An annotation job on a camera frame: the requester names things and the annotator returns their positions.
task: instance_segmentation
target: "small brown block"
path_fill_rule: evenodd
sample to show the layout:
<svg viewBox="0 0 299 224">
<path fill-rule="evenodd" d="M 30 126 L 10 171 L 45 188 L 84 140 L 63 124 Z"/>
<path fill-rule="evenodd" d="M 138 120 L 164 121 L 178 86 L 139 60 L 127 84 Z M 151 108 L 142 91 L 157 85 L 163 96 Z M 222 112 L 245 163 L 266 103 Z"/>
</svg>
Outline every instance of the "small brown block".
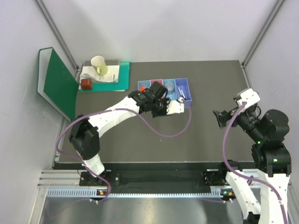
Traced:
<svg viewBox="0 0 299 224">
<path fill-rule="evenodd" d="M 93 89 L 93 81 L 91 78 L 85 78 L 81 80 L 81 87 L 83 90 L 92 90 Z"/>
</svg>

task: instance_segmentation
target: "metal frame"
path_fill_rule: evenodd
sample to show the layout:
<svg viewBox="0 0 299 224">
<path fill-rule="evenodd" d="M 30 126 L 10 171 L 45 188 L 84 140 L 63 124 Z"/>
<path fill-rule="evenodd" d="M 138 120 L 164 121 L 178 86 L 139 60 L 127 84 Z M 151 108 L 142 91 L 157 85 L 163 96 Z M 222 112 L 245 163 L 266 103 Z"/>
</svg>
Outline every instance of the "metal frame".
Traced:
<svg viewBox="0 0 299 224">
<path fill-rule="evenodd" d="M 246 67 L 244 67 L 242 63 L 240 63 L 240 66 L 241 66 L 241 69 L 242 69 L 242 72 L 243 72 L 244 79 L 246 81 L 247 87 L 252 89 L 251 80 L 250 80 L 250 77 L 248 75 Z"/>
<path fill-rule="evenodd" d="M 52 20 L 46 6 L 44 5 L 42 0 L 34 0 L 38 8 L 43 14 L 44 19 L 46 20 L 47 24 L 49 25 L 50 29 L 52 30 L 54 36 L 56 37 L 58 43 L 60 44 L 62 50 L 66 54 L 67 58 L 69 59 L 70 63 L 72 64 L 73 68 L 75 70 L 78 70 L 78 66 L 76 64 L 76 61 L 74 57 L 72 56 L 70 50 L 68 49 L 64 39 L 62 38 L 59 30 L 57 29 L 55 22 Z"/>
<path fill-rule="evenodd" d="M 57 138 L 62 134 L 62 132 L 65 130 L 65 128 L 67 127 L 67 125 L 69 123 L 70 122 L 66 118 L 63 117 L 62 122 L 61 122 L 60 131 L 59 131 L 59 134 L 58 134 Z M 61 139 L 61 141 L 60 141 L 60 143 L 58 145 L 59 148 L 62 147 L 62 144 L 63 144 L 63 141 L 64 141 L 64 137 Z M 55 162 L 59 161 L 59 156 L 60 156 L 60 153 L 57 152 L 56 149 L 54 148 L 49 169 L 53 168 Z"/>
<path fill-rule="evenodd" d="M 288 188 L 288 214 L 292 224 L 299 223 L 299 202 L 291 182 Z"/>
<path fill-rule="evenodd" d="M 257 38 L 253 42 L 253 45 L 251 46 L 249 52 L 247 53 L 247 55 L 244 59 L 244 62 L 242 63 L 242 66 L 244 68 L 246 68 L 246 66 L 248 65 L 250 59 L 252 58 L 252 56 L 255 53 L 257 47 L 261 43 L 263 37 L 266 35 L 270 25 L 273 23 L 275 17 L 279 13 L 279 11 L 280 11 L 281 7 L 283 6 L 283 4 L 285 3 L 285 1 L 286 0 L 277 0 L 277 2 L 275 4 L 274 8 L 272 9 L 269 17 L 267 18 L 266 22 L 264 23 L 263 28 L 261 29 L 261 31 L 257 35 Z"/>
<path fill-rule="evenodd" d="M 161 162 L 161 163 L 106 163 L 107 170 L 119 171 L 131 171 L 131 172 L 144 172 L 148 169 L 153 172 L 159 170 L 169 170 L 170 172 L 179 171 L 195 171 L 195 174 L 200 174 L 203 171 L 217 171 L 218 162 Z M 257 176 L 255 169 L 251 168 L 254 163 L 243 162 L 241 163 L 244 168 L 244 172 L 247 175 Z M 44 170 L 41 173 L 40 180 L 36 191 L 36 202 L 34 204 L 32 214 L 28 223 L 38 224 L 42 218 L 43 208 L 46 203 L 46 197 L 90 197 L 90 194 L 74 196 L 74 192 L 80 191 L 93 191 L 102 190 L 106 191 L 106 185 L 103 186 L 79 186 L 80 173 L 86 172 L 82 170 L 80 163 L 56 163 L 54 170 Z M 189 191 L 188 193 L 127 193 L 125 189 L 121 189 L 120 193 L 112 193 L 111 198 L 221 198 L 222 189 L 230 189 L 230 186 L 206 186 L 203 176 L 197 175 L 198 180 L 201 180 L 199 185 L 202 185 L 203 191 Z M 258 184 L 252 185 L 252 188 L 259 188 Z"/>
</svg>

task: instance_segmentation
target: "white wall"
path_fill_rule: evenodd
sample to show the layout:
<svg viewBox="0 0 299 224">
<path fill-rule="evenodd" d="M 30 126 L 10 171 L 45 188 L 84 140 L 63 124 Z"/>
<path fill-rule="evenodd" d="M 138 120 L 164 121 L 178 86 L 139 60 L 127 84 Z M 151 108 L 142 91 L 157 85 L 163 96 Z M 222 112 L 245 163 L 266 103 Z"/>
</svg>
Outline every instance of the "white wall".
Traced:
<svg viewBox="0 0 299 224">
<path fill-rule="evenodd" d="M 62 122 L 37 93 L 38 50 L 52 46 L 71 66 L 33 0 L 2 0 L 0 21 L 0 222 L 22 224 Z"/>
<path fill-rule="evenodd" d="M 289 117 L 285 145 L 292 155 L 291 180 L 299 195 L 299 1 L 287 0 L 248 65 L 263 112 L 278 109 Z"/>
<path fill-rule="evenodd" d="M 77 63 L 240 60 L 275 0 L 44 0 Z"/>
</svg>

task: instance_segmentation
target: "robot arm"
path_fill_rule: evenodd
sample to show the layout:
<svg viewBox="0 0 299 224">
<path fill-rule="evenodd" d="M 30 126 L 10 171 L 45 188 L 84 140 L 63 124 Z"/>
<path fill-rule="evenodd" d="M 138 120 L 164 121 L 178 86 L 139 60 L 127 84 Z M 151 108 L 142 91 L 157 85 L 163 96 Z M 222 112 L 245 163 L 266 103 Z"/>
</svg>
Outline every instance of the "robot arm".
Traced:
<svg viewBox="0 0 299 224">
<path fill-rule="evenodd" d="M 268 186 L 261 184 L 260 205 L 245 179 L 228 170 L 222 172 L 221 178 L 232 187 L 245 218 L 244 224 L 282 224 L 284 220 L 281 205 L 284 205 L 287 214 L 287 186 L 291 173 L 291 156 L 282 143 L 290 130 L 288 117 L 278 110 L 268 110 L 262 119 L 255 116 L 256 103 L 260 98 L 252 89 L 239 93 L 234 100 L 238 107 L 243 102 L 247 104 L 232 126 L 239 125 L 255 142 L 251 151 L 259 179 L 271 184 L 282 200 L 279 201 Z M 229 112 L 213 111 L 220 128 L 226 126 L 238 107 Z M 238 167 L 234 169 L 242 174 Z"/>
<path fill-rule="evenodd" d="M 121 102 L 107 108 L 107 110 L 112 110 L 111 112 L 94 115 L 75 124 L 69 140 L 85 165 L 97 175 L 103 173 L 105 168 L 98 154 L 100 151 L 99 138 L 122 121 L 136 116 L 132 112 L 116 109 L 130 109 L 139 114 L 151 111 L 153 117 L 183 113 L 183 98 L 170 100 L 163 97 L 166 93 L 167 89 L 163 85 L 154 82 L 150 88 L 144 91 L 134 91 Z"/>
</svg>

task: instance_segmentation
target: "green folder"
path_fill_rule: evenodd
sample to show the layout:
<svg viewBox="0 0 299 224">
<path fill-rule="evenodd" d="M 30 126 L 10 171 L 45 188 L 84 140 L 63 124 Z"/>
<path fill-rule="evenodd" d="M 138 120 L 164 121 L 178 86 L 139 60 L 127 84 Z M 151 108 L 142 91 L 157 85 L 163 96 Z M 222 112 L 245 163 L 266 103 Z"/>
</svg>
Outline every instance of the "green folder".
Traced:
<svg viewBox="0 0 299 224">
<path fill-rule="evenodd" d="M 68 120 L 76 115 L 79 84 L 53 48 L 40 49 L 37 91 Z"/>
<path fill-rule="evenodd" d="M 81 92 L 98 92 L 98 91 L 119 91 L 129 88 L 130 62 L 121 62 L 119 78 L 117 83 L 94 83 L 92 90 L 83 90 Z"/>
</svg>

